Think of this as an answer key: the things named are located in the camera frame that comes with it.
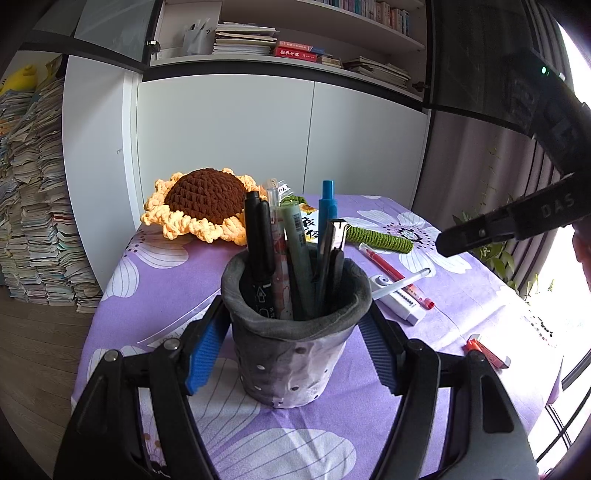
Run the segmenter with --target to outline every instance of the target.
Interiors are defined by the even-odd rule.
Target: pen holder
[[[315,250],[310,253],[314,260]],[[246,251],[234,256],[222,275],[222,299],[232,319],[242,385],[265,405],[301,407],[322,394],[347,338],[368,311],[369,280],[346,258],[340,296],[331,313],[305,321],[269,319],[244,300],[252,294],[247,259]]]

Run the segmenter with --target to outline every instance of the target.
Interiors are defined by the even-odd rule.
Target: yellow object
[[[23,90],[34,90],[37,86],[37,67],[26,65],[20,70],[9,75],[2,84],[0,95],[9,90],[22,92]]]
[[[234,175],[229,168],[222,170],[225,173]],[[167,193],[175,183],[183,176],[183,173],[175,173],[169,181],[156,180],[154,186],[156,191],[144,203],[145,214],[141,220],[146,225],[156,223],[162,225],[162,234],[169,240],[174,240],[179,235],[192,233],[200,240],[210,244],[214,240],[221,238],[226,242],[234,242],[237,245],[246,245],[246,229],[244,228],[244,215],[239,213],[236,216],[225,218],[221,225],[211,223],[207,219],[197,220],[184,212],[177,210],[171,212],[170,207],[164,203]],[[263,187],[256,185],[252,177],[248,175],[234,175],[242,182],[247,192],[256,190],[262,199],[267,198],[267,193]]]

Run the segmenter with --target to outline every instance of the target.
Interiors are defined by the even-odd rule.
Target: brown crocheted flower center
[[[244,208],[246,189],[234,175],[214,168],[202,168],[179,178],[170,189],[164,203],[172,212],[221,225],[225,218]]]

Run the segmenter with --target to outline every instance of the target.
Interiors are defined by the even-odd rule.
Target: table
[[[308,196],[311,205],[317,197]],[[437,351],[462,354],[473,333],[502,342],[511,357],[499,371],[511,400],[530,431],[560,375],[561,355],[527,305],[469,254],[443,258],[434,248],[438,230],[393,200],[378,196],[337,196],[339,214],[351,224],[404,235],[414,242],[408,255],[385,254],[403,274],[432,268],[417,285],[436,307],[416,326],[400,321],[409,338]],[[308,231],[313,218],[306,218]],[[158,226],[141,226],[130,240],[93,318],[80,361],[73,405],[107,349],[124,355],[150,351],[183,325],[201,318],[220,286],[227,261],[243,247],[206,244],[185,235],[174,241]],[[369,276],[381,273],[354,245],[347,257]],[[384,314],[395,319],[386,307]],[[150,458],[164,464],[149,391],[140,392],[144,437]],[[375,373],[358,328],[323,395],[304,407],[278,410],[248,397],[239,381],[231,333],[209,382],[189,403],[222,480],[365,480],[387,439],[400,399]],[[436,419],[423,475],[437,469],[443,448],[449,391],[440,389]]]

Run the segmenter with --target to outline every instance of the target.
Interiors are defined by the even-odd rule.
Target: wooden floor
[[[0,407],[52,476],[91,314],[15,301],[0,287]]]

